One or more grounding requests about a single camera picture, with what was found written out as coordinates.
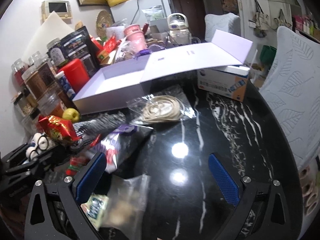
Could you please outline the green white snack packet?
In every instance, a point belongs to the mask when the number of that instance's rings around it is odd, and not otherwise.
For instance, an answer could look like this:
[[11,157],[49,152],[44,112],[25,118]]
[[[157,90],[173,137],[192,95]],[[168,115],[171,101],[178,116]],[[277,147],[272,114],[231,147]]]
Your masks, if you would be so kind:
[[101,227],[107,204],[108,197],[106,195],[94,193],[86,203],[81,204],[82,210],[97,231]]

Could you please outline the red gold snack packet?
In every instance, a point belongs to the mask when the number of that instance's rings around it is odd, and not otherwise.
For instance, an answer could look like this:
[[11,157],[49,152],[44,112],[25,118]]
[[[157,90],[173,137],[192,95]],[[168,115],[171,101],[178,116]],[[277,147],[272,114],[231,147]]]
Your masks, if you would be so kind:
[[71,145],[81,139],[81,136],[77,136],[70,120],[65,120],[54,115],[41,115],[38,118],[38,123],[44,133],[55,142]]

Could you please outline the small nut jar black lid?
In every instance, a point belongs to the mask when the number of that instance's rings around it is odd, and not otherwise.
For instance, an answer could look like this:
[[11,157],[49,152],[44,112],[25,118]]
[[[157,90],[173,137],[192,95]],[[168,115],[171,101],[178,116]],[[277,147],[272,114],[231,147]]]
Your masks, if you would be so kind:
[[33,99],[29,100],[21,92],[19,92],[15,96],[13,104],[23,117],[30,115],[33,112],[33,110],[37,107],[36,101],[34,101]]

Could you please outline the purple white snack bag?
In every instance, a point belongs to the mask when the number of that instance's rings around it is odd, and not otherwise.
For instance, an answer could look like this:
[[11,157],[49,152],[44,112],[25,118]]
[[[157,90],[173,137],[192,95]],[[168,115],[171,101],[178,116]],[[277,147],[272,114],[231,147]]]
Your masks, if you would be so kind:
[[152,127],[120,125],[88,151],[92,154],[103,153],[106,156],[105,171],[112,173],[146,141],[152,132]]

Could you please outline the blue white tube bottle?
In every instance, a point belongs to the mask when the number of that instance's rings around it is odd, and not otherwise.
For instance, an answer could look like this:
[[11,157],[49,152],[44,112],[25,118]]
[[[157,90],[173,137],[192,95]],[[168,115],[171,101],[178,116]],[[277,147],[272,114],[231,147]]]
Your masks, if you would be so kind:
[[75,98],[76,93],[73,90],[71,84],[69,83],[67,77],[65,76],[64,71],[57,73],[55,75],[55,78],[57,79],[58,83],[62,87],[63,91],[67,94],[69,99],[72,101]]

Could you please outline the dark spice jar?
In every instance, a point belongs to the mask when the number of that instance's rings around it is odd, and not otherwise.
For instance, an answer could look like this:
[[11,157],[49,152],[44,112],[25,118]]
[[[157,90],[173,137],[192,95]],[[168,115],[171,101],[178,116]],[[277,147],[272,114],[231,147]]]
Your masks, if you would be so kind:
[[35,61],[35,67],[47,87],[50,87],[55,81],[55,76],[51,70],[52,63],[48,55],[44,55]]

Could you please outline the red cylindrical canister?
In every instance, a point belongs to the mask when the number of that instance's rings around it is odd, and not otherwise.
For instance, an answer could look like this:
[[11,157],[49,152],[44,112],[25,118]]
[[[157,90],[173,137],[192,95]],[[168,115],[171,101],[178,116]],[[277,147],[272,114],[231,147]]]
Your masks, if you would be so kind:
[[90,77],[80,59],[72,60],[63,66],[59,72],[64,72],[67,80],[76,93],[80,92],[84,85],[90,80]]

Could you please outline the white quilted chair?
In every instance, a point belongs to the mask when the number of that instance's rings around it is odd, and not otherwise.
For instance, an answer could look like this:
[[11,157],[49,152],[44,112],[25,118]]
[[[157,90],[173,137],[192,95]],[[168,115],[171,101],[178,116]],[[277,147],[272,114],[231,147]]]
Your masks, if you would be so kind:
[[276,56],[259,92],[302,170],[319,154],[319,44],[279,27]]
[[216,30],[225,31],[234,35],[241,35],[240,17],[229,12],[224,15],[207,14],[204,17],[206,31],[204,40],[211,42]]

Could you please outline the black snack pouch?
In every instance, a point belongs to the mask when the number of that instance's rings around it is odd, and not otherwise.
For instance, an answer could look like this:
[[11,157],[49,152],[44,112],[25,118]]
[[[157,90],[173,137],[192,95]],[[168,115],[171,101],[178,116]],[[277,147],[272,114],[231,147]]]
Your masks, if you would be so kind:
[[98,71],[97,48],[85,26],[66,35],[60,43],[69,60],[79,59],[83,63],[89,77],[92,77]]

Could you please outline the red snack bag in clutter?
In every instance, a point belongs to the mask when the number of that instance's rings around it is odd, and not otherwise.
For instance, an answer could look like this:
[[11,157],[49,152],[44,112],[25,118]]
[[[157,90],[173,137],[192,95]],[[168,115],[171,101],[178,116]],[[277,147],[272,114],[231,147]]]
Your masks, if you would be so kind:
[[121,40],[118,40],[115,35],[112,35],[103,45],[103,49],[106,50],[107,53],[111,53],[116,50],[120,45]]

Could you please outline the woven round mat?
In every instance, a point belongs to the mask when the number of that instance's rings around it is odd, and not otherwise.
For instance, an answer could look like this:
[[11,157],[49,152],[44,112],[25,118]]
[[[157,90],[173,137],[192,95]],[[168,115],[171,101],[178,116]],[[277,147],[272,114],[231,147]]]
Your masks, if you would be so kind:
[[101,10],[95,22],[96,33],[97,35],[103,39],[107,38],[106,28],[109,28],[114,23],[112,15],[107,10]]

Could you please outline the pink cup stack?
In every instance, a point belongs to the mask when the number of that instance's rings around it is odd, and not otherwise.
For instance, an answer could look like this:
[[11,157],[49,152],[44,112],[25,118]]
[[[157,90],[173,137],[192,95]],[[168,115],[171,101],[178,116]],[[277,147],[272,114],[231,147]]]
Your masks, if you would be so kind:
[[124,29],[124,35],[127,41],[133,45],[135,52],[147,49],[145,36],[138,24],[129,25]]

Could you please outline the white quilted chair far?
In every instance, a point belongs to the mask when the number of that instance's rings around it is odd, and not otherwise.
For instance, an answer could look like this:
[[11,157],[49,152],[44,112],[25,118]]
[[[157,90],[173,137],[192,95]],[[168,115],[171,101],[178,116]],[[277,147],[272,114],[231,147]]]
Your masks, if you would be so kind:
[[207,14],[204,17],[206,31],[204,40],[211,42],[216,30],[225,31],[234,35],[241,35],[240,17],[229,12],[224,15]]

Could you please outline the white glass teapot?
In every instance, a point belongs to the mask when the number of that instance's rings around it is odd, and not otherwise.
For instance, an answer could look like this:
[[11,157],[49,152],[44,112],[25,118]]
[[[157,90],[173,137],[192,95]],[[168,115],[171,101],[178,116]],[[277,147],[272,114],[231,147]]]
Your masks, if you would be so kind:
[[187,17],[181,13],[173,13],[167,17],[169,35],[178,46],[191,44],[191,32]]

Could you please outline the white mini fridge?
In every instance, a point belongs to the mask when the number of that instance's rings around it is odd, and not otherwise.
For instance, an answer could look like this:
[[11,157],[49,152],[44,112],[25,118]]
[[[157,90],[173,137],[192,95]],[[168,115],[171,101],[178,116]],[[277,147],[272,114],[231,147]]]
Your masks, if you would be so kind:
[[156,26],[160,33],[169,32],[169,0],[128,0],[112,7],[111,13],[116,25],[137,24],[142,28],[147,23]]

